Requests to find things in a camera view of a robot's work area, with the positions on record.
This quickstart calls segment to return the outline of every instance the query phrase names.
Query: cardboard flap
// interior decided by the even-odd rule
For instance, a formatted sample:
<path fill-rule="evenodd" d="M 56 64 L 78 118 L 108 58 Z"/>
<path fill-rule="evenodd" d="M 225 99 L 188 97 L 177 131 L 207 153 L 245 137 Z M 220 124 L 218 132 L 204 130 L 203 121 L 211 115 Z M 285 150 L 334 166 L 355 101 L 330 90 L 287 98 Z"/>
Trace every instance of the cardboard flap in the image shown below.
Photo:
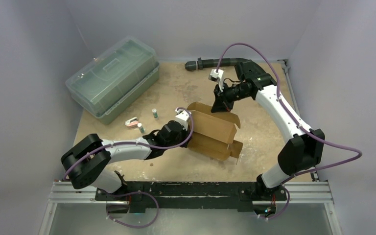
<path fill-rule="evenodd" d="M 215 118 L 219 118 L 222 120 L 226 120 L 228 122 L 234 123 L 238 128 L 240 128 L 240 118 L 233 113 L 211 113 L 211 106 L 206 105 L 200 102 L 194 102 L 188 105 L 188 110 L 197 110 L 201 113 L 213 116 Z"/>
<path fill-rule="evenodd" d="M 221 161 L 228 159 L 232 153 L 228 144 L 195 132 L 188 143 L 188 148 L 194 152 L 202 153 Z"/>
<path fill-rule="evenodd" d="M 231 144 L 231 157 L 233 158 L 239 158 L 240 157 L 240 153 L 243 149 L 243 143 L 242 142 L 238 142 L 238 141 L 233 141 L 233 143 Z"/>
<path fill-rule="evenodd" d="M 234 123 L 214 118 L 199 111 L 191 111 L 194 132 L 211 137 L 223 143 L 233 143 L 237 133 Z"/>

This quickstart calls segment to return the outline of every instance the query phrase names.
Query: clear plastic lid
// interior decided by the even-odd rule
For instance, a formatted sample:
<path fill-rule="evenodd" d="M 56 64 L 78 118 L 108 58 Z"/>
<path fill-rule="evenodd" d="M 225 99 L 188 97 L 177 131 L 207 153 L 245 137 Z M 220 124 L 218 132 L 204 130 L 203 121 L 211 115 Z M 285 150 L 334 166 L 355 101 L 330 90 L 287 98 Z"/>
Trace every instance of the clear plastic lid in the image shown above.
<path fill-rule="evenodd" d="M 78 103 L 99 117 L 158 64 L 152 48 L 126 37 L 69 78 L 66 86 Z"/>

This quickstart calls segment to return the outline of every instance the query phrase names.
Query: white wall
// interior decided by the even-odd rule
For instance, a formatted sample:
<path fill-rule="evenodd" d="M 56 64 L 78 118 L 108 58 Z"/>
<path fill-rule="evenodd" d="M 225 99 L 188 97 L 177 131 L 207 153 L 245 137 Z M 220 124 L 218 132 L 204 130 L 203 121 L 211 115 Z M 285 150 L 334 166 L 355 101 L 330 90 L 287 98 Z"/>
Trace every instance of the white wall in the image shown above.
<path fill-rule="evenodd" d="M 37 234 L 82 112 L 65 80 L 91 60 L 63 0 L 0 0 L 0 234 Z"/>
<path fill-rule="evenodd" d="M 376 0 L 323 0 L 290 57 L 299 110 L 364 156 L 320 172 L 344 234 L 376 234 Z M 321 165 L 354 156 L 325 147 Z"/>
<path fill-rule="evenodd" d="M 66 0 L 94 55 L 133 35 L 161 60 L 218 58 L 231 43 L 288 58 L 320 0 Z M 259 58 L 243 47 L 227 56 Z"/>

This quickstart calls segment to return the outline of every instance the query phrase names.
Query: tan work surface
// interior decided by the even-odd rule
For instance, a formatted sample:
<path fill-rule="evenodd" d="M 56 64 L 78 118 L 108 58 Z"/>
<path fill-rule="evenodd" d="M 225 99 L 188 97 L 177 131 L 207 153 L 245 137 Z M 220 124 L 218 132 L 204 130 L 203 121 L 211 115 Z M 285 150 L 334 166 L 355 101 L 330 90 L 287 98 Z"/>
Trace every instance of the tan work surface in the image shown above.
<path fill-rule="evenodd" d="M 259 65 L 272 74 L 266 64 Z M 292 104 L 282 67 L 280 64 L 273 66 L 281 79 L 281 91 Z M 234 67 L 222 69 L 225 77 L 237 80 Z M 211 69 L 189 72 L 184 63 L 161 63 L 159 71 L 159 80 L 110 125 L 103 125 L 84 110 L 74 143 L 91 133 L 97 133 L 102 139 L 133 140 L 142 134 L 137 128 L 129 130 L 124 125 L 132 117 L 138 117 L 145 133 L 149 133 L 174 120 L 177 107 L 186 108 L 195 101 L 213 104 L 216 83 L 208 80 Z M 158 120 L 153 118 L 154 108 L 158 110 Z M 235 139 L 244 144 L 238 162 L 236 158 L 222 162 L 189 149 L 176 148 L 152 160 L 116 162 L 107 168 L 120 171 L 127 181 L 255 181 L 277 162 L 277 155 L 284 146 L 283 138 L 269 114 L 251 98 L 236 101 L 232 112 L 241 122 Z M 311 177 L 302 175 L 295 181 L 308 182 Z"/>

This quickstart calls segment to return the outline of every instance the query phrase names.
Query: black hose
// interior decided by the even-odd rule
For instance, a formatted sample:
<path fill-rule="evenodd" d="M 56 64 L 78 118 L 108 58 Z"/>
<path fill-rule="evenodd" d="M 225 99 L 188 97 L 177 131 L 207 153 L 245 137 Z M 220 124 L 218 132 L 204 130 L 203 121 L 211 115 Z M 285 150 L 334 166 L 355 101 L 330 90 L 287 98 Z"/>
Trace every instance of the black hose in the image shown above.
<path fill-rule="evenodd" d="M 225 58 L 221 60 L 220 67 L 234 66 L 238 62 L 246 62 L 248 59 L 243 58 Z M 198 61 L 188 61 L 185 63 L 185 69 L 188 71 L 202 70 L 206 68 L 217 67 L 218 59 L 202 60 L 201 57 Z"/>

